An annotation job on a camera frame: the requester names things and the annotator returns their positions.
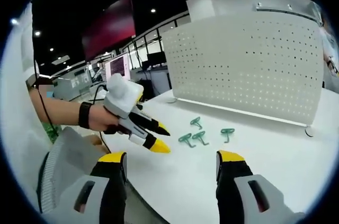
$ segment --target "human hand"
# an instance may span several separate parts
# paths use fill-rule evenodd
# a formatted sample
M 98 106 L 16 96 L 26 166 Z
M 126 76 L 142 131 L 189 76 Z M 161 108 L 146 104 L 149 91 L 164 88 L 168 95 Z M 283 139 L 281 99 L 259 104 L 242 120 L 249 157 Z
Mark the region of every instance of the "human hand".
M 119 123 L 119 118 L 108 112 L 103 105 L 92 105 L 88 116 L 88 125 L 91 130 L 105 131 L 108 126 Z

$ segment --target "monitor screen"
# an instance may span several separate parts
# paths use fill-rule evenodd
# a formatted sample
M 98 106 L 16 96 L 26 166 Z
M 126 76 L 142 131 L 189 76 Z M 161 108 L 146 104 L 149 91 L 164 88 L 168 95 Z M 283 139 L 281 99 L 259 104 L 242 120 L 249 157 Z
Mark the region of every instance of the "monitor screen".
M 132 1 L 113 3 L 82 34 L 86 61 L 135 34 Z
M 128 54 L 113 58 L 105 64 L 106 80 L 113 74 L 120 73 L 123 78 L 131 79 L 128 63 Z

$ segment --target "ceiling light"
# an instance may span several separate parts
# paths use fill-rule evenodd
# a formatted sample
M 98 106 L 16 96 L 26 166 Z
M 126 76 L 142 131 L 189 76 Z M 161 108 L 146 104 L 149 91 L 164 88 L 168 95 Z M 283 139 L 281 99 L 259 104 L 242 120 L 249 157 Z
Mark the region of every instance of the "ceiling light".
M 11 19 L 11 24 L 12 24 L 12 25 L 18 25 L 19 22 L 18 22 L 17 19 Z
M 34 36 L 39 37 L 40 35 L 41 35 L 41 32 L 40 32 L 40 31 L 35 31 L 35 32 L 34 32 Z

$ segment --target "computer monitor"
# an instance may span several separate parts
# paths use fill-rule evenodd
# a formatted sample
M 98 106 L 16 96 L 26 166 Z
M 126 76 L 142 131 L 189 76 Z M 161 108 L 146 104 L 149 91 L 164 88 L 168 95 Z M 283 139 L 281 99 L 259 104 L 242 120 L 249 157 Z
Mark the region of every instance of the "computer monitor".
M 115 73 L 120 73 L 123 78 L 130 80 L 131 74 L 129 71 L 128 54 L 126 53 L 106 62 L 105 73 L 106 80 L 108 80 Z

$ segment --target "desk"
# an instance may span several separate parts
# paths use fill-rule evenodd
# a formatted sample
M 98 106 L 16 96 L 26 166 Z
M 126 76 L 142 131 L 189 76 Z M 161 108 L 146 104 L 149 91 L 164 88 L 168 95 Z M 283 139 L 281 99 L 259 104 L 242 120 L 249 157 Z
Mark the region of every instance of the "desk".
M 242 155 L 254 174 L 261 174 L 283 194 L 294 212 L 307 212 L 316 202 L 336 165 L 339 149 L 339 95 L 322 89 L 315 136 L 303 127 L 245 114 L 173 100 L 168 91 L 144 104 L 144 110 L 162 121 L 171 133 L 161 138 L 171 147 L 168 155 L 140 147 L 126 135 L 105 135 L 112 151 L 128 153 L 127 176 L 144 200 L 165 220 L 175 223 L 219 223 L 216 200 L 216 152 L 219 149 Z M 190 121 L 201 117 L 206 131 L 195 148 L 179 143 L 198 127 Z M 224 143 L 222 128 L 235 128 Z

